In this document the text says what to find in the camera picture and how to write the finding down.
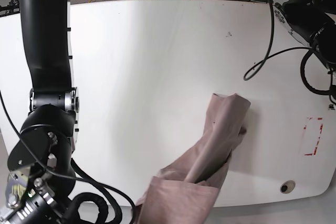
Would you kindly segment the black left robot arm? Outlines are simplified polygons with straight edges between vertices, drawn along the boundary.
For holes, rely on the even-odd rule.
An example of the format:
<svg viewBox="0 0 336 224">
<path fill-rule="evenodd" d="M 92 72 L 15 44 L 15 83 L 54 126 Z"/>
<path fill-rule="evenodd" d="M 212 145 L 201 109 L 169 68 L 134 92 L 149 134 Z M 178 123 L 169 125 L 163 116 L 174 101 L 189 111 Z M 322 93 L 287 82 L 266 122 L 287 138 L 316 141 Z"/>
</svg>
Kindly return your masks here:
<svg viewBox="0 0 336 224">
<path fill-rule="evenodd" d="M 273 3 L 289 34 L 308 50 L 300 64 L 304 86 L 314 94 L 327 96 L 335 104 L 335 21 L 319 9 L 314 0 L 273 0 Z M 327 90 L 315 89 L 307 81 L 305 68 L 312 55 L 328 70 L 330 84 Z"/>
</svg>

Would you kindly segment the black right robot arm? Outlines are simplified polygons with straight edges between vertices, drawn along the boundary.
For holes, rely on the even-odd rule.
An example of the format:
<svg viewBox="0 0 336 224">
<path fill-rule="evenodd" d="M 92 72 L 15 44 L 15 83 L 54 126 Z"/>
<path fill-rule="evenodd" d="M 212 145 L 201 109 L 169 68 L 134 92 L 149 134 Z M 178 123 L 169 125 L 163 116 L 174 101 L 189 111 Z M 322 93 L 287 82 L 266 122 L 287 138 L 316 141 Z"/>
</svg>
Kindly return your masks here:
<svg viewBox="0 0 336 224">
<path fill-rule="evenodd" d="M 71 72 L 70 0 L 19 0 L 23 44 L 32 79 L 29 114 L 11 151 L 1 223 L 82 223 L 79 207 L 98 207 L 96 223 L 122 221 L 112 188 L 82 171 L 72 154 L 79 96 Z"/>
</svg>

